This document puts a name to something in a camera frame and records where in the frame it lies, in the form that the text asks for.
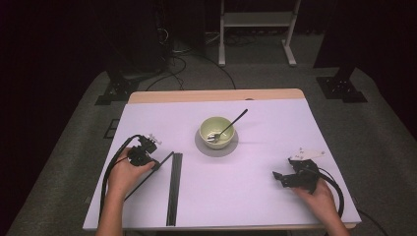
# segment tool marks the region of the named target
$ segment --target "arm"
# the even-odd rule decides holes
[[[98,223],[96,236],[123,235],[122,211],[125,197],[133,188],[139,177],[153,168],[154,162],[144,166],[134,166],[126,159],[129,149],[125,148],[118,162],[111,170],[108,179],[108,191],[104,200],[101,219]]]
[[[297,194],[313,212],[313,214],[322,222],[330,236],[345,236],[350,235],[337,214],[334,205],[333,194],[328,188],[325,180],[319,179],[316,191],[310,195],[301,188],[293,188]]]

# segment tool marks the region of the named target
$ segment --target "green bowl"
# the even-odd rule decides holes
[[[217,143],[210,143],[208,142],[209,135],[219,134],[223,131],[228,125],[230,125],[230,121],[223,117],[210,117],[205,120],[202,125],[200,126],[200,137],[202,138],[203,142],[209,147],[213,149],[221,149],[226,147],[230,144],[235,134],[234,127],[231,126],[229,129],[221,134],[220,138],[218,139]]]

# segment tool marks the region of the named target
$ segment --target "black ruler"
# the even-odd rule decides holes
[[[171,185],[169,187],[166,226],[175,226],[177,221],[178,194],[180,190],[182,153],[174,153],[172,159]]]

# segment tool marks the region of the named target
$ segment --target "metal spoon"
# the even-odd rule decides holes
[[[228,125],[226,127],[226,129],[224,129],[220,134],[213,134],[213,135],[209,135],[208,136],[208,142],[210,143],[217,143],[217,141],[220,139],[221,134],[223,134],[227,129],[229,129],[234,123],[236,123],[236,121],[238,121],[240,118],[242,118],[242,116],[248,112],[248,109],[245,109],[242,114],[240,114],[232,123],[230,123],[230,125]]]

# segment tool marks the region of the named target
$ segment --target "hand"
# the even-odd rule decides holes
[[[310,211],[312,211],[322,222],[328,231],[328,235],[349,235],[346,227],[337,214],[333,194],[324,179],[319,179],[316,191],[313,195],[301,188],[293,188],[292,190],[307,204]]]
[[[125,148],[117,158],[117,164],[113,166],[108,178],[108,192],[118,198],[125,198],[126,194],[133,188],[139,177],[151,170],[154,162],[150,162],[144,166],[132,165],[127,159],[130,148]]]

